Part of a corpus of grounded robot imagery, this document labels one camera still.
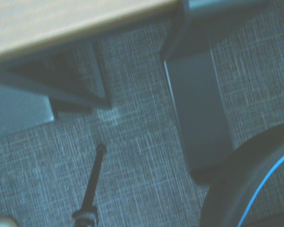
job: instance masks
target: wooden desk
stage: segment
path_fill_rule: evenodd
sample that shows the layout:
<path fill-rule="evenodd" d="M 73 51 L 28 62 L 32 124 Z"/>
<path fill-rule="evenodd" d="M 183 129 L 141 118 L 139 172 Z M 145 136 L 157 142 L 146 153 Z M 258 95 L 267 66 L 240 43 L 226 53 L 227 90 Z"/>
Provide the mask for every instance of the wooden desk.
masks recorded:
<path fill-rule="evenodd" d="M 0 62 L 174 9 L 178 0 L 0 0 Z"/>

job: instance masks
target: floor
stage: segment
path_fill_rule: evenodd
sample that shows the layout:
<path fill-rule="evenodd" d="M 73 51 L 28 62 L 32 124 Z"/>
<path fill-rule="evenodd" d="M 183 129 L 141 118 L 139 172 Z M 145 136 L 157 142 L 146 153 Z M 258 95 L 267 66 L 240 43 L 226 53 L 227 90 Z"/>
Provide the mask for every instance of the floor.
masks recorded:
<path fill-rule="evenodd" d="M 21 227 L 72 226 L 95 157 L 104 157 L 95 204 L 101 227 L 198 226 L 208 187 L 186 170 L 159 51 L 170 19 L 93 41 L 113 109 L 61 118 L 0 139 L 0 216 Z M 232 142 L 284 122 L 284 0 L 213 47 Z M 94 89 L 84 45 L 42 59 Z M 284 163 L 246 223 L 284 210 Z"/>

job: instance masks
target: metal rod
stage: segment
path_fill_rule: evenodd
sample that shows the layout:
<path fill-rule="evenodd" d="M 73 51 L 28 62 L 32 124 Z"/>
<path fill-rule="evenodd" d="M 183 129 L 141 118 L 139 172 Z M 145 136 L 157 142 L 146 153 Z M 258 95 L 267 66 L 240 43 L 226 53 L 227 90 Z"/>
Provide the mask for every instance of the metal rod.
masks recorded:
<path fill-rule="evenodd" d="M 100 174 L 101 164 L 103 160 L 103 155 L 106 152 L 106 147 L 104 145 L 99 145 L 96 148 L 96 158 L 94 162 L 94 166 L 91 170 L 89 183 L 87 185 L 87 189 L 85 192 L 85 196 L 82 202 L 81 210 L 90 210 L 93 206 L 93 201 L 95 197 L 96 187 L 98 183 L 98 178 Z"/>

